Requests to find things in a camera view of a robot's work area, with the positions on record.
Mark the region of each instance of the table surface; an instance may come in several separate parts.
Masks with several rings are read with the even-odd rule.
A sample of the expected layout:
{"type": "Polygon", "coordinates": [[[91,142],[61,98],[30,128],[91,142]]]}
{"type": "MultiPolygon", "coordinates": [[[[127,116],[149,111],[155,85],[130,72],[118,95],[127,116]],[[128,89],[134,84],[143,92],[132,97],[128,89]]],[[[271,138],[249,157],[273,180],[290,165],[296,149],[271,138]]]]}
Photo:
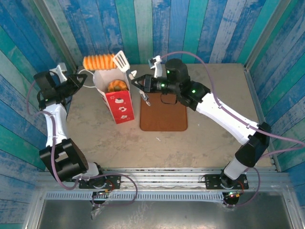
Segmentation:
{"type": "MultiPolygon", "coordinates": [[[[241,64],[209,64],[219,98],[250,120],[258,121],[241,64]]],[[[151,73],[148,65],[132,65],[137,76],[151,73]]],[[[211,88],[200,64],[188,64],[191,80],[211,88]]],[[[92,77],[86,85],[93,85],[92,77]]],[[[131,87],[135,120],[116,125],[95,88],[82,87],[67,118],[70,138],[89,162],[106,167],[224,167],[241,146],[210,118],[188,108],[183,132],[144,132],[140,129],[140,95],[131,87]]],[[[271,167],[264,158],[259,167],[271,167]]]]}

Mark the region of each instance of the metal grate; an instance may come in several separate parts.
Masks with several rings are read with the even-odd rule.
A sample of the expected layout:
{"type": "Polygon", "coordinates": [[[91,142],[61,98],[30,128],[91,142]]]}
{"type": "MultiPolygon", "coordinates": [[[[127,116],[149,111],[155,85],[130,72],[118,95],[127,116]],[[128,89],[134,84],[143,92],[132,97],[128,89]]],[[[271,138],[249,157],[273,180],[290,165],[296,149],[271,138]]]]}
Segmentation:
{"type": "MultiPolygon", "coordinates": [[[[112,200],[132,200],[135,192],[112,192],[112,200]]],[[[97,196],[96,199],[105,200],[106,195],[97,196]]],[[[139,192],[138,201],[205,201],[221,202],[224,196],[221,192],[139,192]]],[[[50,191],[45,199],[61,200],[92,200],[92,191],[50,191]]]]}

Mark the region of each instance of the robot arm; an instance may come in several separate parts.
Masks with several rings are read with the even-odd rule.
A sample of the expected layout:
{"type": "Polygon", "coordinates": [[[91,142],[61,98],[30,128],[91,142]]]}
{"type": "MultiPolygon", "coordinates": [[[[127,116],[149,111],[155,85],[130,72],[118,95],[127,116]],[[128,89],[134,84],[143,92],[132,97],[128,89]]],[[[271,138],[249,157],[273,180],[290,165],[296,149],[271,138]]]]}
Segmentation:
{"type": "MultiPolygon", "coordinates": [[[[162,68],[159,59],[159,56],[150,59],[150,66],[155,69],[154,76],[143,75],[133,79],[132,84],[146,93],[175,94],[182,105],[213,119],[237,139],[242,146],[235,153],[234,159],[224,168],[219,179],[222,187],[232,188],[247,168],[255,166],[269,146],[269,137],[241,124],[221,109],[209,88],[190,80],[187,67],[181,60],[171,59],[167,61],[165,63],[166,78],[161,77],[162,68]]],[[[271,132],[271,127],[267,123],[259,125],[243,117],[221,101],[219,102],[222,107],[249,125],[271,132]]]]}
{"type": "MultiPolygon", "coordinates": [[[[66,72],[64,63],[48,72],[38,73],[34,76],[41,91],[37,94],[39,108],[47,111],[55,118],[56,123],[56,145],[55,166],[61,181],[75,179],[85,175],[93,177],[102,174],[101,168],[95,163],[88,163],[82,151],[69,138],[66,118],[66,99],[74,95],[83,85],[86,75],[70,75],[68,78],[63,74],[66,72]]],[[[53,174],[51,167],[51,148],[53,145],[53,124],[49,115],[45,114],[48,139],[46,148],[40,151],[40,158],[47,169],[53,174]]],[[[91,180],[91,186],[103,183],[103,178],[91,180]]]]}

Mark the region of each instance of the paper food box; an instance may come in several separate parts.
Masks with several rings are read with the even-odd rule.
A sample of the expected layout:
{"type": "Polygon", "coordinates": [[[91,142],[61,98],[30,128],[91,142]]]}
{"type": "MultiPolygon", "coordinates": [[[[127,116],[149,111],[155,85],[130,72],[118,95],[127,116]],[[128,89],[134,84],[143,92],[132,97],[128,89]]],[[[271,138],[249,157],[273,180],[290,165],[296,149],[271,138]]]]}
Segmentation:
{"type": "Polygon", "coordinates": [[[130,85],[120,69],[98,70],[93,75],[93,82],[111,112],[115,123],[120,124],[134,119],[130,85]],[[128,91],[108,92],[108,85],[114,80],[126,83],[128,91]]]}

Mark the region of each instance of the rubber mat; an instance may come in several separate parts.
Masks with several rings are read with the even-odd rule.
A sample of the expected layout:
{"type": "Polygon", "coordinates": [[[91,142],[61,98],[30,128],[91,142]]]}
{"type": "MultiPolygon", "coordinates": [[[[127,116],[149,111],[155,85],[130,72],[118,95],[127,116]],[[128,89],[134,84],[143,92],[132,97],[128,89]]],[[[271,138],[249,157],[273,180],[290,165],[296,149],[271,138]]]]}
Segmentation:
{"type": "Polygon", "coordinates": [[[140,128],[143,131],[184,131],[187,129],[187,108],[180,102],[175,104],[174,94],[152,93],[148,96],[151,106],[141,99],[140,128]]]}

